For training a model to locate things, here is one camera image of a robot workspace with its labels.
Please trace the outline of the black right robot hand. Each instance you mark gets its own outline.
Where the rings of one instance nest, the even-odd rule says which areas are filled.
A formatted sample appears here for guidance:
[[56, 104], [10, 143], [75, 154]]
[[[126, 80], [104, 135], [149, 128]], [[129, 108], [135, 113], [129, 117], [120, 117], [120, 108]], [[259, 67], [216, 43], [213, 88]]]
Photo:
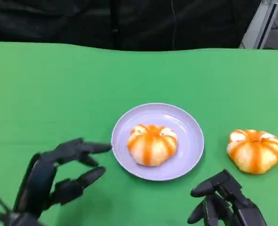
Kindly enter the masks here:
[[190, 195], [204, 199], [188, 217], [188, 224], [204, 220], [205, 226], [265, 226], [265, 219], [258, 206], [246, 198], [242, 186], [226, 170], [195, 186]]

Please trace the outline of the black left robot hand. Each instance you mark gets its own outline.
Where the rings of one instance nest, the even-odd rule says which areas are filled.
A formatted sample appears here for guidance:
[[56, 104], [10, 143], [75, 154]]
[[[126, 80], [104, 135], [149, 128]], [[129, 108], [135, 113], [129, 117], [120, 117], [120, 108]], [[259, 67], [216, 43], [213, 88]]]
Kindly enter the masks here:
[[[36, 153], [30, 160], [14, 204], [14, 212], [28, 212], [39, 218], [55, 204], [65, 205], [83, 195], [83, 191], [106, 171], [91, 153], [110, 151], [110, 144], [85, 142], [77, 138], [59, 144], [54, 150]], [[77, 179], [64, 179], [54, 184], [59, 166], [78, 161], [92, 169]]]

